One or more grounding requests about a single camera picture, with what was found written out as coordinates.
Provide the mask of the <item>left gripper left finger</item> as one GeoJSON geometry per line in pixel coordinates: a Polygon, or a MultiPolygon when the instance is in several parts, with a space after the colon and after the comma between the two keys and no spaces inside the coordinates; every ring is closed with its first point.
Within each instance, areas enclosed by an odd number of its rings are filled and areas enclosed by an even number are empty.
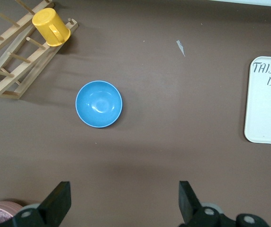
{"type": "Polygon", "coordinates": [[[71,184],[60,182],[37,208],[19,211],[0,227],[58,227],[71,207],[71,184]]]}

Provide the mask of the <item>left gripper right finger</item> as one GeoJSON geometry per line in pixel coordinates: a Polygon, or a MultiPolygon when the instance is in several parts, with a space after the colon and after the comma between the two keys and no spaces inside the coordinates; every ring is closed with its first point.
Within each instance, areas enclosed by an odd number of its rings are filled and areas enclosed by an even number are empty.
{"type": "Polygon", "coordinates": [[[179,182],[179,208],[184,223],[181,227],[267,227],[268,223],[254,214],[242,213],[228,218],[213,203],[201,203],[188,181],[179,182]]]}

